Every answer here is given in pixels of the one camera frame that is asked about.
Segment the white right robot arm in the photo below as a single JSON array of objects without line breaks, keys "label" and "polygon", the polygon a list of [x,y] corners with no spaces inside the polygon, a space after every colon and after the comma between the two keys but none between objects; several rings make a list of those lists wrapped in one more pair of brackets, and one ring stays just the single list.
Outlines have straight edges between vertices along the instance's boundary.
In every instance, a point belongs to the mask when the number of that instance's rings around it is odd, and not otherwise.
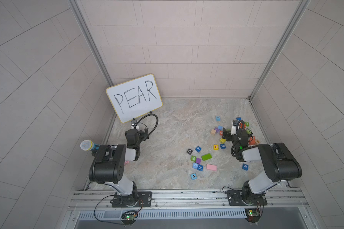
[{"label": "white right robot arm", "polygon": [[284,143],[250,145],[253,136],[245,129],[244,121],[232,121],[231,129],[222,129],[222,138],[232,142],[231,155],[239,162],[260,161],[263,172],[248,180],[242,193],[263,194],[281,181],[302,176],[302,168]]}]

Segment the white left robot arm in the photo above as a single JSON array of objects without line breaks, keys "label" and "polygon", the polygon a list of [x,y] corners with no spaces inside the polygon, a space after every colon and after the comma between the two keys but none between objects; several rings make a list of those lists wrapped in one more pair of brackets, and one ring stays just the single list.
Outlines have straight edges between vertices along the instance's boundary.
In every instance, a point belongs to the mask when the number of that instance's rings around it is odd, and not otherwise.
[{"label": "white left robot arm", "polygon": [[130,129],[125,132],[127,144],[98,145],[84,140],[80,147],[90,151],[94,160],[89,170],[89,180],[112,187],[119,196],[137,197],[137,187],[124,174],[125,162],[137,161],[140,157],[140,142],[148,139],[149,130]]}]

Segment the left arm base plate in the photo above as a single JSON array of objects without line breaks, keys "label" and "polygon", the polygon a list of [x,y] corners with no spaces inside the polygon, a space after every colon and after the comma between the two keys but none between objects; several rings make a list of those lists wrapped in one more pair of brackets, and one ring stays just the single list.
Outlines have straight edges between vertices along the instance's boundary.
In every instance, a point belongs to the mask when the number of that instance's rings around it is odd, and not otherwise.
[{"label": "left arm base plate", "polygon": [[150,207],[152,192],[138,191],[128,196],[120,196],[115,193],[114,198],[110,201],[113,208],[141,208]]}]

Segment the blue A block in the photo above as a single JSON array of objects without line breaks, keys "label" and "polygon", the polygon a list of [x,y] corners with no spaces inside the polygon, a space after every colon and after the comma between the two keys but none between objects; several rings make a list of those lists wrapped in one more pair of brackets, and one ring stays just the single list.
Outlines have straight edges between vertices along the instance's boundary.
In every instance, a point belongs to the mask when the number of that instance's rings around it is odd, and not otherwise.
[{"label": "blue A block", "polygon": [[195,173],[191,174],[191,179],[192,179],[192,180],[197,179],[197,175],[196,175]]}]

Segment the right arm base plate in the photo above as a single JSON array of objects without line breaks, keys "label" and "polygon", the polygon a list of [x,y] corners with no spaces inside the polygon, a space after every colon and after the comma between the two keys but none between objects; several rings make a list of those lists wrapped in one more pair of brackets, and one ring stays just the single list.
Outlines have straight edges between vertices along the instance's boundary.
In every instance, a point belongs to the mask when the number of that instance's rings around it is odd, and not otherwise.
[{"label": "right arm base plate", "polygon": [[253,194],[241,190],[226,191],[230,206],[266,206],[267,200],[264,194]]}]

